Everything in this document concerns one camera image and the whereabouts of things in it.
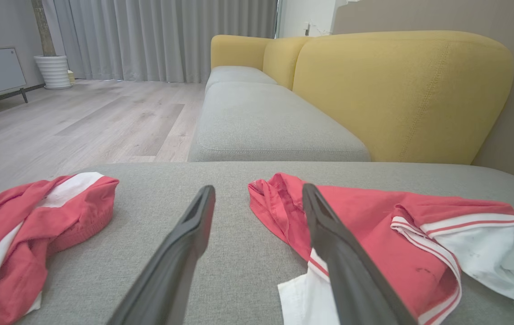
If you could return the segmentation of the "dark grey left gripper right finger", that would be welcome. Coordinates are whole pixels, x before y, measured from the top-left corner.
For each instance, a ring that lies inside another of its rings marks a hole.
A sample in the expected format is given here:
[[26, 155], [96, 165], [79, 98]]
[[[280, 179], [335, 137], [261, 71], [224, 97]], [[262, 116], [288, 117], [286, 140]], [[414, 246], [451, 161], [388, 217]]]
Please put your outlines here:
[[327, 264], [340, 324], [416, 325], [416, 318], [319, 189], [307, 183], [302, 194], [312, 250]]

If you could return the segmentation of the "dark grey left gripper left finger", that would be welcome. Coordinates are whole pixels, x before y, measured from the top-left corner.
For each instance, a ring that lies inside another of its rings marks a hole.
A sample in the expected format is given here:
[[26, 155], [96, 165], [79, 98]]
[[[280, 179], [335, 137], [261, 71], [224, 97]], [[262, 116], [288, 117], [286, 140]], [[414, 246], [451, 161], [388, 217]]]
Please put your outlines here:
[[208, 247], [215, 188], [199, 189], [108, 320], [109, 325], [182, 325], [194, 271]]

